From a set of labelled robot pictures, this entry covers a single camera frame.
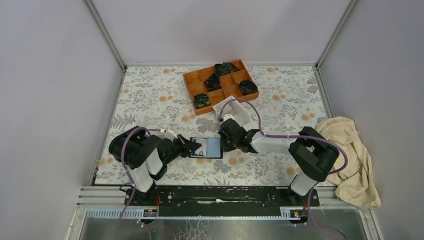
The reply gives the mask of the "white VIP card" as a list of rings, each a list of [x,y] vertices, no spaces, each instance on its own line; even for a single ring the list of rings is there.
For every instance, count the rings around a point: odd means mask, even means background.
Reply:
[[[196,138],[196,143],[200,144],[200,147],[194,152],[197,156],[205,157],[207,155],[207,145],[208,145],[208,139],[207,138]]]

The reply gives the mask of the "black leather card holder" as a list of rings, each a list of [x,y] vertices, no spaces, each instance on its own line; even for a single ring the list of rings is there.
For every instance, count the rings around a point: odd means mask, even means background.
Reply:
[[[201,137],[191,137],[190,140],[196,143],[196,138],[201,138]],[[214,137],[204,137],[204,138],[207,138],[207,155],[199,156],[199,155],[196,155],[195,152],[193,152],[188,157],[193,159],[222,159],[223,150],[221,146],[221,139],[214,138]]]

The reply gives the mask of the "white plastic card box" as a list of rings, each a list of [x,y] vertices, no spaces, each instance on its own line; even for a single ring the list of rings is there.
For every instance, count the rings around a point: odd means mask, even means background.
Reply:
[[[219,122],[224,122],[223,115],[232,114],[235,122],[246,131],[257,128],[257,123],[248,114],[247,109],[233,95],[215,104],[212,109]]]

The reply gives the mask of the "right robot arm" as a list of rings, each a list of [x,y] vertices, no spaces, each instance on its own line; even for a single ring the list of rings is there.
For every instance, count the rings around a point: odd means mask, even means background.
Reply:
[[[301,205],[317,183],[324,182],[343,150],[316,130],[305,126],[297,135],[267,134],[260,129],[246,130],[234,119],[223,119],[219,135],[224,152],[240,150],[244,153],[276,153],[291,155],[300,167],[287,191],[287,201]]]

